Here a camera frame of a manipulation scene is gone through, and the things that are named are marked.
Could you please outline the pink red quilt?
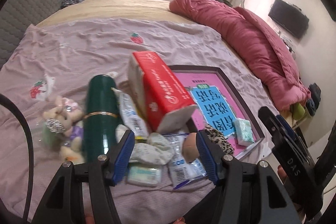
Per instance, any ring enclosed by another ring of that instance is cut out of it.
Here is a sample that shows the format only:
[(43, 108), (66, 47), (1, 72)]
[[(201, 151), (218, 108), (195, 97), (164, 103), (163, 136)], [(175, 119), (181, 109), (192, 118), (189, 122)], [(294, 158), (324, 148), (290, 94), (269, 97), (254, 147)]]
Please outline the pink red quilt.
[(283, 40), (253, 12), (215, 0), (172, 0), (169, 9), (218, 32), (268, 88), (277, 110), (305, 105), (311, 97)]

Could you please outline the leopard print scrunchie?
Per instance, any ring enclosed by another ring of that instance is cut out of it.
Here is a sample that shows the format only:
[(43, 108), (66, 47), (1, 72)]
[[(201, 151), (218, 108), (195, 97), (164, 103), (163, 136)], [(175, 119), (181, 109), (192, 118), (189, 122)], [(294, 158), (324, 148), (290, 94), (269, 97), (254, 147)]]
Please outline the leopard print scrunchie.
[(210, 124), (207, 124), (204, 128), (208, 138), (212, 143), (217, 144), (225, 155), (234, 155), (235, 149), (232, 145), (225, 139), (224, 135), (218, 131), (217, 129), (213, 128)]

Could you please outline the red white tissue box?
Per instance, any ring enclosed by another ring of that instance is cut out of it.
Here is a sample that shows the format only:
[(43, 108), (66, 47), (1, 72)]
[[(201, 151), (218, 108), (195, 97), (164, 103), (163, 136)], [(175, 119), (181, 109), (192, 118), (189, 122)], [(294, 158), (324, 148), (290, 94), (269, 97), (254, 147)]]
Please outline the red white tissue box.
[(156, 52), (133, 52), (128, 80), (133, 98), (154, 132), (173, 133), (192, 117), (196, 103)]

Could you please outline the small white wipes packet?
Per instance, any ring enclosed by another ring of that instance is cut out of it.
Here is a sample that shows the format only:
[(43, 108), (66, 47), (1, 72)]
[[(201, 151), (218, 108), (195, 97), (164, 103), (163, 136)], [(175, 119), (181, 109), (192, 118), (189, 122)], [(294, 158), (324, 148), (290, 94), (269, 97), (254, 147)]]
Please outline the small white wipes packet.
[(112, 88), (112, 91), (116, 95), (123, 124), (134, 132), (136, 140), (146, 140), (149, 137), (147, 125), (138, 115), (137, 108), (131, 96), (116, 88)]

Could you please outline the blue white snack bag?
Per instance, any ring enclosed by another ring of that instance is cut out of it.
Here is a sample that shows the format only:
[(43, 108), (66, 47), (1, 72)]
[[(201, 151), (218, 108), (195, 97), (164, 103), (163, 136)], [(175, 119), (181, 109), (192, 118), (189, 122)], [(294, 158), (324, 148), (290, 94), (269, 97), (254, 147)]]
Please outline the blue white snack bag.
[(205, 168), (198, 158), (188, 163), (182, 155), (182, 147), (187, 134), (165, 134), (163, 136), (174, 149), (174, 156), (167, 164), (174, 190), (207, 176)]

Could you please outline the black wall television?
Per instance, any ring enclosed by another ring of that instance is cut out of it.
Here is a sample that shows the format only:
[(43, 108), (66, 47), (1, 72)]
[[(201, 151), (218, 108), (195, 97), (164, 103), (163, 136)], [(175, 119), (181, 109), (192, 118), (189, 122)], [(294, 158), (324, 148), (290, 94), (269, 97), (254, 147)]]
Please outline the black wall television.
[(295, 5), (275, 0), (268, 16), (296, 39), (301, 39), (309, 26), (309, 18)]

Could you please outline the white floral sock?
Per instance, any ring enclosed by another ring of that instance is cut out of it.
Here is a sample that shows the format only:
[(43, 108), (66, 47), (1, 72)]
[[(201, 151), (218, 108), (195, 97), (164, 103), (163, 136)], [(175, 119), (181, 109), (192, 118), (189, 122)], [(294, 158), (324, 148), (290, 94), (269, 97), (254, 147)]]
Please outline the white floral sock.
[(146, 165), (166, 165), (175, 155), (173, 146), (161, 134), (135, 134), (135, 145), (129, 163)]

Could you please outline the orange makeup sponge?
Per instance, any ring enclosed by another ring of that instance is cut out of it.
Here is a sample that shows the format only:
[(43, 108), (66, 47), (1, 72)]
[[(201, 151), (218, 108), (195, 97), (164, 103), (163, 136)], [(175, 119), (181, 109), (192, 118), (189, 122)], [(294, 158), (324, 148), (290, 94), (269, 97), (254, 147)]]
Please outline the orange makeup sponge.
[(193, 162), (199, 157), (199, 151), (196, 144), (197, 133), (192, 132), (185, 138), (182, 146), (182, 155), (187, 162)]

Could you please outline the green cloth under quilt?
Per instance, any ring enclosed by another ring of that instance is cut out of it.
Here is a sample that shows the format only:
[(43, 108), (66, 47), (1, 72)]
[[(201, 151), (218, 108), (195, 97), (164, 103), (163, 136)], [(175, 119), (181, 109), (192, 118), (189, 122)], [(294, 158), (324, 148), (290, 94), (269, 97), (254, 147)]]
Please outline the green cloth under quilt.
[(299, 121), (305, 116), (305, 108), (300, 103), (295, 103), (291, 106), (292, 117)]

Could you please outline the white plush bunny toy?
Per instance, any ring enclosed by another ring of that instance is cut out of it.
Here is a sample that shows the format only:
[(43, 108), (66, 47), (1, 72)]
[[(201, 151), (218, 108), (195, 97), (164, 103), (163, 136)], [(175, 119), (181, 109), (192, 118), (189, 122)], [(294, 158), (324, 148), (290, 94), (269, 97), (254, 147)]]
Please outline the white plush bunny toy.
[(55, 107), (42, 115), (43, 140), (52, 151), (59, 153), (64, 161), (84, 163), (82, 142), (84, 138), (82, 107), (72, 99), (57, 96)]

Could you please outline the beige bed mattress cover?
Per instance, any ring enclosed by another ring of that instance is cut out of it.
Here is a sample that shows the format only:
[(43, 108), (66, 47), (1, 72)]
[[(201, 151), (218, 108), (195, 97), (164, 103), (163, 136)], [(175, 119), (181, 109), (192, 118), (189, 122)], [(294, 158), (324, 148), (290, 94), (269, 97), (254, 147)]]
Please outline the beige bed mattress cover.
[(172, 13), (169, 2), (163, 0), (85, 0), (50, 15), (37, 24), (53, 26), (93, 18), (126, 18), (149, 21), (169, 21), (193, 24), (193, 21)]

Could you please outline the dark green thermos bottle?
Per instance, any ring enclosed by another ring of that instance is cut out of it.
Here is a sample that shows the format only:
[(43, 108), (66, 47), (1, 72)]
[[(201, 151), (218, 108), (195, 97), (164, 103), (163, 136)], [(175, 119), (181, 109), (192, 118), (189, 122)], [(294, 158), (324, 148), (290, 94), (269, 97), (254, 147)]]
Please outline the dark green thermos bottle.
[(89, 82), (83, 119), (86, 162), (94, 161), (117, 144), (116, 128), (121, 119), (115, 88), (114, 79), (108, 75), (96, 75)]

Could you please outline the pale green tissue pack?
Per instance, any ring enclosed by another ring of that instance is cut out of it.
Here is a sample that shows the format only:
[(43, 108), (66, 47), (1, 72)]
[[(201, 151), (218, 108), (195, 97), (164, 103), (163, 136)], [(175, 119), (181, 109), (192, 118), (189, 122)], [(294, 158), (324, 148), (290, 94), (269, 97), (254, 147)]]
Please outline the pale green tissue pack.
[(129, 167), (127, 182), (137, 186), (157, 186), (162, 179), (161, 167), (134, 164)]

